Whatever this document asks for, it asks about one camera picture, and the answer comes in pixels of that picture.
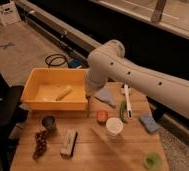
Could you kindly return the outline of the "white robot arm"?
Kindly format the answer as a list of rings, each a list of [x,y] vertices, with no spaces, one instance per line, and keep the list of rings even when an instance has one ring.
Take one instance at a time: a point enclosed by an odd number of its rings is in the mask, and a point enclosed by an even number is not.
[[[130,85],[189,119],[189,81],[138,66],[124,55],[124,45],[118,40],[110,40],[89,53],[85,76],[87,96],[112,79]]]

